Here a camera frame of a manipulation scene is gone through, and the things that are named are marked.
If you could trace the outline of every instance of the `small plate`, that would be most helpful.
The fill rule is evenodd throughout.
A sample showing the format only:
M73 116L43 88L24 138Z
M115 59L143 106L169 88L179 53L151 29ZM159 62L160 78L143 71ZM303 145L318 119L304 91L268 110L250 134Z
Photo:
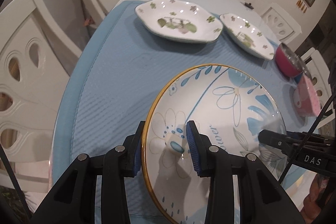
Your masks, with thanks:
M151 0L135 13L150 32L177 42L211 43L223 29L219 19L188 1Z
M272 60L275 50L258 28L245 18L235 14L224 14L219 17L232 39L250 54Z
M286 166L280 150L260 145L258 133L285 133L282 116L269 93L235 68L205 64L174 77L155 99L142 135L142 171L146 187L161 213L174 224L204 223L209 178L193 169L185 125L194 120L200 133L228 153L255 153L279 178ZM302 175L290 170L284 184ZM235 221L239 222L238 185Z

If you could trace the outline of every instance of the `metal screw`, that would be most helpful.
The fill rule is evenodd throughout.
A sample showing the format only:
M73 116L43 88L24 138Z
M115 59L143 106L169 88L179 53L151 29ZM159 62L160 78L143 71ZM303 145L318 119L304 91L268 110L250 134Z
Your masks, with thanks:
M218 148L217 146L215 146L215 145L211 145L211 146L209 147L209 150L210 150L211 152L216 153L216 152L218 152L219 148Z
M115 150L116 150L117 152L122 152L122 151L125 150L125 146L123 146L123 145L118 145L118 146L115 148Z
M251 161L255 161L257 159L257 156L255 154L250 153L247 155L247 158Z
M86 160L86 158L87 158L87 155L86 154L80 154L80 155L78 155L78 160L80 160L80 161L82 161L82 160Z

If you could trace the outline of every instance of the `white plate with green leaves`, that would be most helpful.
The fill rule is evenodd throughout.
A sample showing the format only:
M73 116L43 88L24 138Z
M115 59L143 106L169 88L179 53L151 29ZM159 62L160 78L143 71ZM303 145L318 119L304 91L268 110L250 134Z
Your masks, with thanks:
M272 60L275 50L263 33L248 20L235 14L224 14L219 17L232 39L250 54Z
M150 32L177 42L211 43L223 29L219 19L188 1L151 0L135 13Z

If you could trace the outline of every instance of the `gold plate rim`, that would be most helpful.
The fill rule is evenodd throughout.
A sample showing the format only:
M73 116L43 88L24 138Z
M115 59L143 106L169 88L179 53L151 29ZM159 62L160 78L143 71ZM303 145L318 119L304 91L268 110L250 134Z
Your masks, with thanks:
M183 72L179 73L178 75L176 75L174 78L172 78L164 87L163 89L159 92L159 94L157 95L157 97L155 98L149 112L148 115L146 117L146 121L145 121L145 125L143 127L143 131L142 131L142 138L141 138L141 167L142 167L142 175L143 175L143 179L145 181L145 185L147 188L147 191L149 193L149 195L151 196L151 199L153 200L155 206L158 208L158 210L163 214L163 216L165 218L167 218L172 224L179 224L177 223L161 206L161 204L159 203L158 199L155 196L154 190L152 188L152 185L150 183L149 180L149 176L148 176L148 171L147 171L147 166L146 166L146 140L147 140L147 135L148 135L148 129L149 129L149 124L151 122L154 110L156 109L157 104L159 103L161 97L164 95L164 93L166 92L166 90L172 85L172 83L174 83L176 81L177 78L181 77L182 75L186 74L187 72L197 69L198 67L203 67L203 66L222 66L222 67L227 67L227 68L231 68L231 69L235 69L237 71L242 72L243 74L247 75L248 77L250 77L251 79L253 79L256 83L258 83L261 87L263 87L256 79L254 79L253 77L251 77L250 75L248 75L247 73L243 72L242 70L239 70L235 67L229 66L229 65L223 65L223 64L217 64L217 63L207 63L207 64L201 64L201 65L197 65L194 67L190 67L186 70L184 70ZM263 87L263 89L266 91L266 93L271 97L271 99L273 100L275 106L277 107L277 109L279 110L275 100L273 99L273 97L269 94L269 92ZM286 130L286 125L284 122L284 119L281 115L281 112L279 110L281 119L283 121L283 124L285 126L285 130Z

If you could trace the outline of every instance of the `blue quilted mat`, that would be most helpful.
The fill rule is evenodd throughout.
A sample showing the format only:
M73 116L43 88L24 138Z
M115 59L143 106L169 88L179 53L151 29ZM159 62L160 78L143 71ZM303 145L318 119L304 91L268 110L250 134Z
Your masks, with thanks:
M274 61L264 64L225 33L211 44L185 44L157 37L135 15L134 9L140 3L124 1L113 9L78 61L59 109L53 181L80 153L101 155L122 144L145 120L167 82L203 63L230 65L255 78L276 101L287 130L308 130L312 125L314 119L303 119L295 112L295 84L279 72ZM285 188L304 172L293 168ZM125 185L132 223L167 223L152 202L141 172L134 179L126 179ZM97 186L96 223L100 223L100 180Z

